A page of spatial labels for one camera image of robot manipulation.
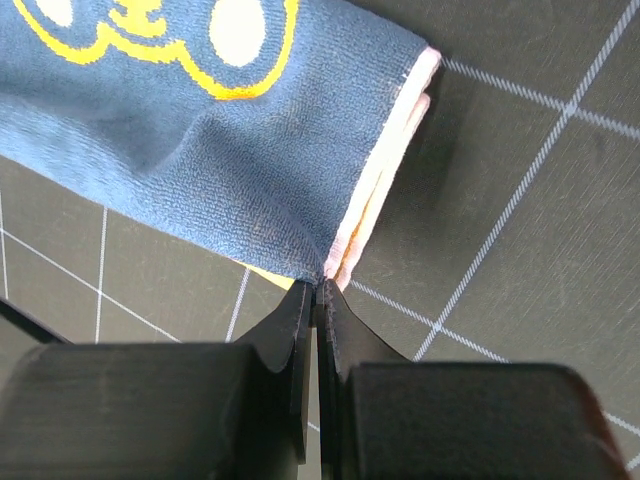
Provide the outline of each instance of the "yellow outline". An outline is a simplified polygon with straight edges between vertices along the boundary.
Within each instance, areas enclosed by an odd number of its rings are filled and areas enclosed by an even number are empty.
[[[174,40],[167,45],[148,46],[139,45],[122,37],[111,26],[104,22],[98,22],[96,26],[96,41],[90,47],[73,48],[62,43],[57,38],[47,32],[38,21],[31,15],[22,0],[13,0],[16,8],[24,17],[31,29],[40,37],[44,44],[60,55],[65,60],[76,63],[78,65],[88,65],[104,56],[109,45],[132,58],[152,63],[171,63],[180,62],[182,68],[200,87],[206,90],[210,95],[218,100],[236,100],[255,98],[265,94],[282,76],[284,69],[289,61],[291,48],[293,47],[293,38],[296,28],[296,20],[298,16],[299,0],[284,0],[284,9],[286,14],[284,39],[280,55],[273,68],[258,83],[246,87],[226,87],[216,82],[213,77],[203,72],[200,67],[193,61],[191,54],[187,50],[184,40]]]

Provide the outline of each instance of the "white oval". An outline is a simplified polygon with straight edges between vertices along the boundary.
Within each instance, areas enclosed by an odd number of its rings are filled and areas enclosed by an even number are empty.
[[[70,27],[73,22],[71,0],[36,0],[36,5],[51,21],[61,27]]]
[[[213,6],[209,40],[224,63],[248,65],[260,55],[265,37],[260,0],[218,0]]]

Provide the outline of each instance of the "terry cloth fabric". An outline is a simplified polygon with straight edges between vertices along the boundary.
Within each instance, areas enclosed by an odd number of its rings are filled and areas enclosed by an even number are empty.
[[[346,286],[428,107],[423,39],[342,0],[0,1],[0,154]]]

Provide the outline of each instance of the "table surface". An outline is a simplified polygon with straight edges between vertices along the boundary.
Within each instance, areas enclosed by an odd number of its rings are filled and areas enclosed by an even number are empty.
[[[410,358],[574,367],[640,479],[640,0],[357,1],[444,62],[347,300]],[[73,341],[237,338],[283,295],[6,159],[0,193],[0,295]]]

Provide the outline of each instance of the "cartoon face design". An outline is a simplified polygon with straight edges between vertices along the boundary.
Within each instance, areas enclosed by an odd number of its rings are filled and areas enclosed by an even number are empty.
[[[93,64],[111,48],[140,61],[177,62],[219,100],[258,97],[280,78],[299,5],[299,0],[13,2],[40,40],[68,62]]]

